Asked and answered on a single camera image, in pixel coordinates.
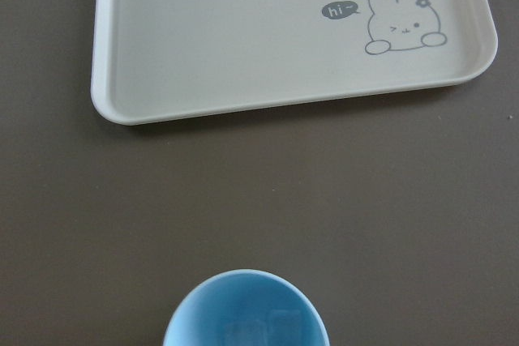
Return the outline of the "blue plastic cup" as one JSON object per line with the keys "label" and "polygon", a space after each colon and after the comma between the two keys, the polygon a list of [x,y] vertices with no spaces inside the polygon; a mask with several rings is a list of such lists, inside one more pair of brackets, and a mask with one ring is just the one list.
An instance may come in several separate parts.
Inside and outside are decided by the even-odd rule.
{"label": "blue plastic cup", "polygon": [[322,318],[289,281],[266,271],[238,269],[212,276],[192,289],[174,311],[164,345],[223,345],[225,326],[264,318],[271,310],[298,310],[302,344],[329,345]]}

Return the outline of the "cream bunny tray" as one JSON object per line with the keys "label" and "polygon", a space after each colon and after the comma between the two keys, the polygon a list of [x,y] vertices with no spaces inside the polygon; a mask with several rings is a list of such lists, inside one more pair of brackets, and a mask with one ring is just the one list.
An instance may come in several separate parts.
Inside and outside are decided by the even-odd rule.
{"label": "cream bunny tray", "polygon": [[487,0],[97,0],[91,98],[123,125],[456,85]]}

